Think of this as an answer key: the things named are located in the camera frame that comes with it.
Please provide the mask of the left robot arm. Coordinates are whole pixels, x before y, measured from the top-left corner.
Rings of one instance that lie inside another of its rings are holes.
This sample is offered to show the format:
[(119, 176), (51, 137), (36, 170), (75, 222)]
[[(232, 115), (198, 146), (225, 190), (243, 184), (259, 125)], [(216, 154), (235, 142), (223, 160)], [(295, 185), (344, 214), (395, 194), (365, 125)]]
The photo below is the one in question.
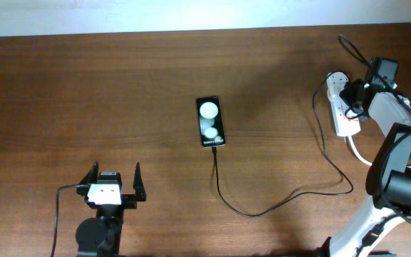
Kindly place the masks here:
[(137, 203), (147, 200), (139, 163), (133, 176), (134, 193), (122, 193), (122, 185), (119, 172), (100, 172), (98, 163), (79, 182), (76, 192), (96, 216), (87, 218), (76, 229), (78, 256), (119, 255), (124, 211), (136, 209)]

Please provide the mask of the black smartphone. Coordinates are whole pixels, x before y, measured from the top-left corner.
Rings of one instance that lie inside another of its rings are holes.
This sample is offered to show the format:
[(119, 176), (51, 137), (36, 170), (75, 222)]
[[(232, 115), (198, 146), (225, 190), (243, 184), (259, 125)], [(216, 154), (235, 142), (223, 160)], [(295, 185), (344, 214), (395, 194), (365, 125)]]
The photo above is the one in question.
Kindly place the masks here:
[(203, 148), (213, 148), (226, 144), (220, 101), (217, 96), (196, 99), (198, 125)]

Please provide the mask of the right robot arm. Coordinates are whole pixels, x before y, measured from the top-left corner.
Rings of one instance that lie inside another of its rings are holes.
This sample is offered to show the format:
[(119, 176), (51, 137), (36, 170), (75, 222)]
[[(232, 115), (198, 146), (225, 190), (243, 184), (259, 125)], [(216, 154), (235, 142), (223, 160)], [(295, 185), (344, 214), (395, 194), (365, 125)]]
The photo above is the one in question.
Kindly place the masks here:
[(368, 62), (364, 79), (351, 81), (342, 71), (325, 79), (337, 134), (350, 138), (360, 131), (359, 120), (369, 118), (385, 140), (370, 164), (363, 204), (316, 256), (369, 256), (392, 229), (411, 223), (411, 106), (397, 90), (397, 65), (378, 57)]

